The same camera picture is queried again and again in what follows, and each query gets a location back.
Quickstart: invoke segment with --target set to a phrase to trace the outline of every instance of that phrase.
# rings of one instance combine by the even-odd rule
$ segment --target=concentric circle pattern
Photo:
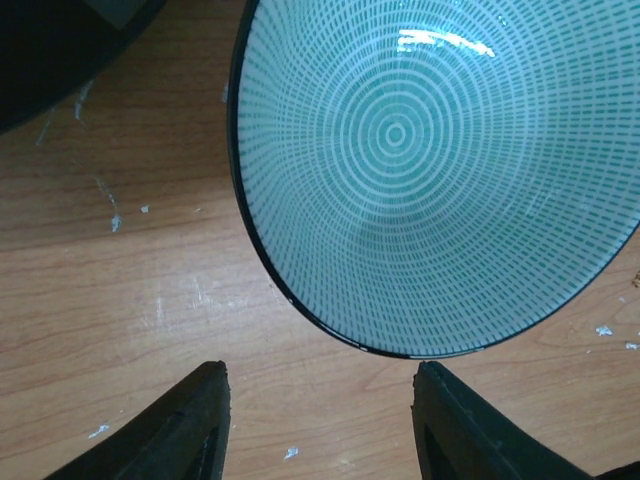
[[[250,3],[240,205],[334,335],[483,348],[564,305],[638,224],[637,0]]]

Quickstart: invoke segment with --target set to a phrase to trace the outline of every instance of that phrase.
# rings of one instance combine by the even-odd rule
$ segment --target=scratch
[[[98,435],[100,435],[101,433],[106,432],[107,430],[109,430],[109,425],[104,423],[104,424],[100,425],[100,427],[98,427],[98,430],[96,430],[91,435],[89,435],[88,438],[89,438],[89,440],[91,440],[92,438],[96,438]]]
[[[40,135],[38,135],[38,139],[36,140],[37,146],[42,145],[42,140],[44,140],[44,136],[47,134],[47,130],[49,130],[51,123],[53,123],[53,117],[55,116],[56,116],[56,107],[53,107],[51,110],[49,110],[49,115],[47,116],[47,120],[44,122],[44,126],[40,131]]]
[[[93,86],[93,80],[91,80],[84,87],[82,87],[82,90],[80,90],[80,93],[78,94],[78,98],[76,99],[74,113],[75,113],[76,120],[78,120],[82,124],[84,124],[84,121],[82,121],[82,118],[80,116],[82,114],[82,106],[84,105],[84,102],[87,99],[87,96],[89,95],[89,90],[91,90],[92,86]]]
[[[93,178],[93,180],[96,182],[96,185],[98,185],[98,188],[103,193],[103,195],[109,199],[109,202],[113,206],[114,212],[113,217],[111,217],[111,231],[115,233],[120,230],[120,226],[122,225],[122,217],[120,216],[120,212],[118,210],[118,202],[116,201],[116,197],[109,189],[109,186],[98,175],[87,170],[85,166],[80,162],[73,160],[73,163],[80,167],[87,175],[91,176],[91,178]]]
[[[193,277],[192,284],[197,295],[197,298],[191,302],[191,307],[194,310],[197,310],[200,307],[209,307],[211,313],[222,310],[222,303],[216,302],[215,299],[211,297],[211,295],[203,290],[200,287],[200,283],[198,283],[198,279],[196,277]]]
[[[162,297],[156,299],[156,323],[164,324],[164,300]]]

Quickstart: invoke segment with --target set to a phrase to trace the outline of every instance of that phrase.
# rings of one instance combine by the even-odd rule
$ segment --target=wood grain
[[[304,320],[242,226],[221,101],[242,7],[170,3],[96,79],[84,123],[71,97],[39,146],[47,115],[0,138],[0,478],[41,478],[217,359],[233,398],[225,478],[419,478],[417,363]],[[640,459],[640,351],[625,348],[640,341],[639,268],[636,236],[553,318],[445,363],[593,474]]]

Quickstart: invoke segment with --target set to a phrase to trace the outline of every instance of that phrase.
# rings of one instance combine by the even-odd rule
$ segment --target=black object
[[[47,480],[220,480],[230,421],[226,366],[207,362]]]
[[[423,480],[594,480],[520,430],[438,362],[420,364],[414,393]],[[47,480],[220,480],[230,413],[224,363],[204,363]],[[640,480],[640,462],[597,478]]]
[[[593,480],[520,430],[438,362],[414,379],[413,428],[424,480]],[[598,477],[640,479],[640,463]]]
[[[0,134],[91,80],[165,0],[0,2]]]

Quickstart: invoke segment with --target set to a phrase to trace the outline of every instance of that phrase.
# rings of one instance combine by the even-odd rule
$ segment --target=wooden table
[[[0,138],[0,478],[50,473],[217,359],[225,478],[419,478],[417,363],[311,325],[243,228],[221,100],[242,7],[170,3],[82,105]],[[590,473],[640,459],[639,267],[636,236],[559,314],[445,364]]]

